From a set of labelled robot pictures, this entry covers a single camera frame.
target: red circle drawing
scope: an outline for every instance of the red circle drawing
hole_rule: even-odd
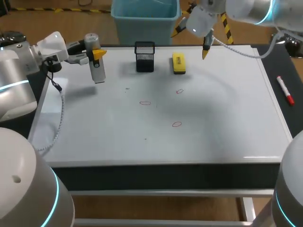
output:
[[[183,89],[179,89],[178,91],[176,91],[177,94],[181,94],[184,90]]]
[[[152,104],[151,102],[149,101],[143,101],[143,102],[140,102],[141,105],[150,105]]]
[[[181,126],[182,122],[175,122],[172,124],[173,127],[179,127]]]

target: black mesh pen holder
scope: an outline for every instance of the black mesh pen holder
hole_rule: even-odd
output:
[[[134,53],[136,54],[137,72],[153,72],[155,43],[136,42]]]

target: metal frame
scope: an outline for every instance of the metal frame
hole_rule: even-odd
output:
[[[71,191],[71,195],[85,196],[188,196],[188,197],[239,197],[244,221],[183,221],[183,220],[138,220],[138,219],[75,219],[76,226],[119,227],[247,227],[261,226],[270,220],[270,204],[256,218],[253,197],[272,196],[274,190],[116,190],[116,191]]]
[[[256,218],[256,213],[252,198],[242,197],[240,201],[244,221],[253,221]]]
[[[70,191],[71,195],[95,196],[190,196],[190,197],[264,197],[272,196],[273,189],[266,190],[112,190]]]
[[[75,219],[76,226],[119,227],[244,227],[251,222],[233,221],[180,221],[180,220],[128,220],[128,219]]]

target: blue bin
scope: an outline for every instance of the blue bin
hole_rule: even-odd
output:
[[[179,0],[113,0],[111,16],[120,44],[152,41],[168,45],[181,9]]]

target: yellow eraser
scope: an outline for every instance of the yellow eraser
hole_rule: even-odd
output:
[[[183,53],[172,54],[174,74],[185,74],[185,57]]]

